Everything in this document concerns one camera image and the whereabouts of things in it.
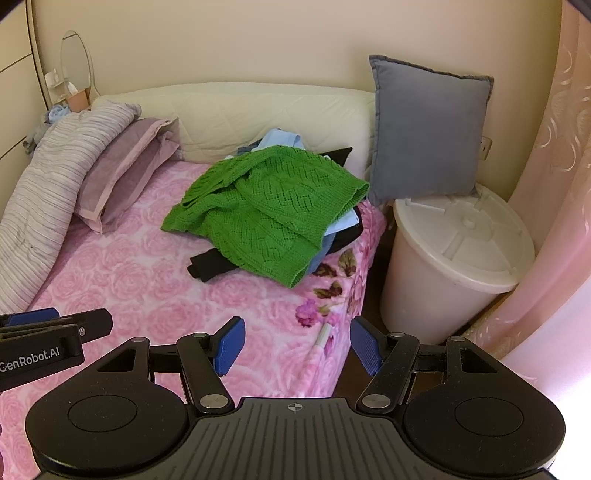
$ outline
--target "metal screw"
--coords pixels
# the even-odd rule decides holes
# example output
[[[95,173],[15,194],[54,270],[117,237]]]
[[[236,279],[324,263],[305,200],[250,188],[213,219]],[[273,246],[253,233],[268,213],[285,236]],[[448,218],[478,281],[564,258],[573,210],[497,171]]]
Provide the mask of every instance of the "metal screw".
[[[367,408],[377,410],[388,407],[390,405],[390,399],[386,395],[372,394],[364,396],[361,403]]]
[[[199,403],[205,408],[223,408],[228,405],[230,401],[225,395],[213,393],[201,397]]]

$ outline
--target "trash can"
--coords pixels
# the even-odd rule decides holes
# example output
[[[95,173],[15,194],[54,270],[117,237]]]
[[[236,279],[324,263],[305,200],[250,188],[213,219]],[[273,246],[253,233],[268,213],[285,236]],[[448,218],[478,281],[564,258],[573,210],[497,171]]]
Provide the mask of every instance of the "trash can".
[[[438,344],[511,291],[535,260],[519,216],[498,195],[396,200],[398,230],[381,300],[390,332]]]

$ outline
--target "gray pillow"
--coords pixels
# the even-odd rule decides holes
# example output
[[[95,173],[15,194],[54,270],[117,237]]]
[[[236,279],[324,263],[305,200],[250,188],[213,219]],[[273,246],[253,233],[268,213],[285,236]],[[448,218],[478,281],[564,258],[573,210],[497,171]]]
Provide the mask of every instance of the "gray pillow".
[[[382,55],[375,80],[373,205],[474,188],[493,78],[436,72]]]

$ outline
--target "purple pillow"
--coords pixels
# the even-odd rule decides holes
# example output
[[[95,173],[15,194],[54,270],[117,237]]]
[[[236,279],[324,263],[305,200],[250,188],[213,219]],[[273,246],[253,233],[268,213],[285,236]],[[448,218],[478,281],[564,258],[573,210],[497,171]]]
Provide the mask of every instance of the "purple pillow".
[[[180,146],[172,133],[158,133],[173,119],[142,118],[123,130],[87,173],[74,213],[94,231],[117,227],[119,218],[137,200],[152,174]]]

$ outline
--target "logo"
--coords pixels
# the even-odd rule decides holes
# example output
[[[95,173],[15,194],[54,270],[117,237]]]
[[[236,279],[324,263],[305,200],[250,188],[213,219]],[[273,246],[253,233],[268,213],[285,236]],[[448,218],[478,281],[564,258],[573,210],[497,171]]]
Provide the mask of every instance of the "logo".
[[[288,410],[291,410],[293,413],[299,412],[302,408],[305,408],[301,403],[293,402],[286,406]]]
[[[44,362],[55,356],[60,356],[60,349],[57,346],[50,349],[49,353],[47,350],[43,350],[41,353],[34,353],[29,356],[20,356],[16,360],[0,362],[0,372],[6,373],[11,370],[17,370],[19,368],[26,367],[27,365]]]

